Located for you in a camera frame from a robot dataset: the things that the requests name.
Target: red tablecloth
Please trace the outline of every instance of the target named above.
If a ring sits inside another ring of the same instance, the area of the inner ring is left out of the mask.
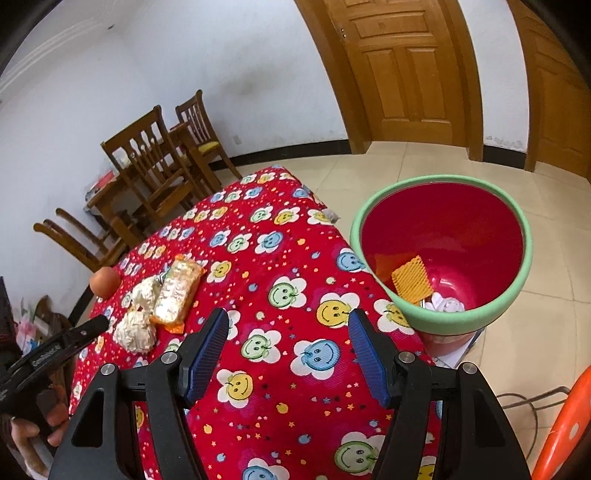
[[[157,346],[139,356],[115,344],[111,333],[134,285],[163,272],[175,255],[191,255],[207,274],[186,333],[198,331],[215,307],[232,321],[205,398],[187,413],[209,478],[368,476],[392,412],[369,394],[348,338],[348,312],[363,308],[400,349],[430,359],[323,208],[287,170],[271,167],[200,202],[133,250],[117,267],[118,292],[93,310],[110,317],[112,327],[80,354],[72,411],[105,362],[147,364],[183,340],[159,327]],[[145,406],[136,413],[146,476],[157,480]],[[439,428],[433,410],[419,478],[433,471]]]

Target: egg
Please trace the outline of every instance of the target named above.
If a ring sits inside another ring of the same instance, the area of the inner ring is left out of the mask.
[[[88,283],[92,293],[106,300],[111,298],[121,285],[121,277],[117,270],[111,267],[103,267],[91,276]]]

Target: door panel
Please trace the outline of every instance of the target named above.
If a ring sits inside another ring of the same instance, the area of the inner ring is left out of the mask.
[[[527,167],[536,161],[587,177],[591,164],[591,95],[568,52],[522,2],[509,0],[524,47],[530,88]]]
[[[438,0],[324,0],[373,140],[466,145],[456,54]]]

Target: chair leg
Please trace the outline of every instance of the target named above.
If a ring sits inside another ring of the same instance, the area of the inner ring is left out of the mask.
[[[240,172],[236,169],[236,167],[234,166],[234,163],[232,163],[232,160],[230,160],[230,157],[228,157],[228,155],[226,154],[225,150],[220,146],[217,149],[217,152],[219,153],[220,157],[222,158],[222,160],[224,161],[224,163],[226,164],[226,166],[234,174],[234,176],[238,180],[242,180],[242,175],[240,175]]]

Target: metal bolt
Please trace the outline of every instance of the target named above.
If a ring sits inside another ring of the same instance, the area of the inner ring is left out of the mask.
[[[172,364],[177,361],[178,355],[174,352],[166,352],[163,356],[160,357],[162,363],[164,364]]]
[[[398,359],[405,364],[413,363],[415,358],[414,353],[411,352],[400,352],[398,354]]]
[[[473,375],[476,372],[478,372],[478,367],[474,364],[471,364],[470,362],[463,363],[462,369],[464,370],[464,372],[466,372],[467,374],[470,374],[470,375]]]
[[[110,375],[114,371],[115,371],[115,366],[113,364],[104,364],[100,368],[100,373],[102,373],[103,375]]]

